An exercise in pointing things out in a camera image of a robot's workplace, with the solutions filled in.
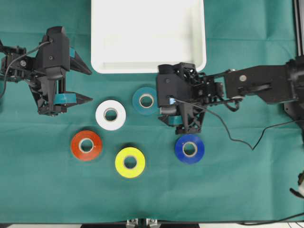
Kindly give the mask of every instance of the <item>white tray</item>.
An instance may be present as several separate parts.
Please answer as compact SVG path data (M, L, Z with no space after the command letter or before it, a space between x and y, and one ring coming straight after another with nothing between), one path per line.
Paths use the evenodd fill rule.
M99 73L156 73L206 64L203 0L92 0L91 64Z

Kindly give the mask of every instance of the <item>green cloth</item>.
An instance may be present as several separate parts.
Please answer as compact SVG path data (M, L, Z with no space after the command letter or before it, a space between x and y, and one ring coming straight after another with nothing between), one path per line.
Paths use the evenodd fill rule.
M89 0L0 0L0 5L4 45L30 50L47 28L62 25L91 67ZM284 64L296 55L291 0L205 0L205 18L207 74ZM0 113L0 222L272 220L304 211L304 201L289 192L297 187L304 163L295 124L267 130L251 151L230 141L221 122L206 114L199 134L204 158L194 165L181 163L174 154L175 129L158 114L143 116L132 107L133 93L155 86L155 77L70 72L67 90L94 100L57 117L38 115L26 83L8 83ZM95 121L97 106L108 98L127 112L124 126L113 132ZM266 105L256 96L246 97L236 113L223 105L211 110L224 118L233 137L252 144L265 126L290 120L280 105ZM102 155L91 162L78 161L70 151L73 135L83 129L104 142ZM146 158L143 174L131 180L114 166L127 144Z

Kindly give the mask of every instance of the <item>blue tape roll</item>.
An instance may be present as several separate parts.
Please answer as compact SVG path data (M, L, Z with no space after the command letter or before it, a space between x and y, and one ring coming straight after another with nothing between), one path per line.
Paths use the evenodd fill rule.
M55 94L55 105L68 103L77 103L76 94Z
M152 99L152 105L150 107L144 107L141 105L140 100L148 96ZM156 90L150 87L143 87L137 90L132 99L133 107L142 115L151 115L157 111L157 95Z
M184 145L191 143L195 147L195 153L193 155L187 155L184 152ZM194 164L199 162L205 154L205 146L203 141L194 134L183 135L175 143L175 155L183 163Z

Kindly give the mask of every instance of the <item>metal bracket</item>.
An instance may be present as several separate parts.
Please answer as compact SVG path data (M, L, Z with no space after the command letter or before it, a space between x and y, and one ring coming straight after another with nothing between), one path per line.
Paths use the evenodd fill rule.
M157 227L157 219L147 218L146 224L147 224L147 226L150 226L151 228L155 228L155 227Z
M127 220L127 224L125 225L126 228L134 228L138 226L138 218Z

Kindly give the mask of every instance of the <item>black wire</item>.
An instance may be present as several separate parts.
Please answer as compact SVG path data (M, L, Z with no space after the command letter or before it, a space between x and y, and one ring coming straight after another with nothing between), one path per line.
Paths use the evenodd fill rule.
M304 228L304 227L302 227L299 223L296 222L296 224L297 224L299 227Z
M269 221L269 222L258 222L258 223L238 223L238 224L243 225L243 226L259 226L259 225L273 224L273 223L277 223L277 222L285 222L285 221L294 219L299 216L304 216L304 212L300 213L300 214L292 215L292 216L289 216L287 218L283 218L280 220L274 220L274 221Z
M192 105L192 106L194 106L194 107L200 108L200 109L202 109L202 110L204 110L204 111L206 111L206 112L208 112L208 113L211 113L211 114L215 115L215 116L222 122L222 124L224 125L224 127L225 127L225 129L226 129L226 132L227 132L227 134L228 134L228 137L229 137L229 139L230 139L231 141L246 144L251 150L254 150L254 149L257 147L257 145L260 143L260 141L261 141L261 139L263 138L264 133L265 133L265 131L266 131L267 129L272 128L272 127L277 127L277 126L286 125L286 124L291 124L291 123L295 123L295 122L302 122L302 121L304 121L304 120L292 120L292 121L288 121L288 122L285 122L285 123L279 123L279 124L275 124L275 125L272 125L272 126L268 126L268 127L266 127L266 128L263 129L263 131L262 131L262 133L261 133L261 135L260 135L260 137L259 137L257 143L256 143L254 146L252 146L251 144L249 144L249 143L246 142L246 141L243 141L243 140L240 140L240 139L234 139L234 138L232 138L232 137L231 137L231 134L230 134L230 131L229 131L227 125L225 124L224 120L222 119L222 117L220 117L220 116L219 116L218 114L216 114L215 112L210 111L210 110L208 110L207 108L205 108L205 107L203 107L203 106L200 106L200 105L196 105L196 104L192 104L192 103L189 103L189 102L181 101L181 100L178 100L178 99L176 99L176 98L174 98L174 97L173 97L173 99L175 99L177 102Z
M8 68L6 69L5 74L4 74L4 78L3 78L3 83L4 83L4 85L3 85L3 90L2 90L2 92L1 92L1 94L0 94L0 99L3 97L3 95L4 95L4 93L5 93L5 90L6 90L7 76L8 76L8 72L9 72L9 70L10 70L11 65L12 65L14 62L18 61L19 59L21 59L21 58L23 58L23 57L25 57L25 56L27 56L27 55L29 55L29 54L31 54L31 53L37 51L37 50L38 50L39 48L41 48L43 45L46 45L46 44L49 44L49 43L50 43L50 41L43 42L43 43L39 44L39 45L38 45L36 48L34 48L33 50L30 50L30 51L28 51L27 53L25 53L25 54L19 56L18 58L14 59L13 61L11 61L11 63L8 65Z

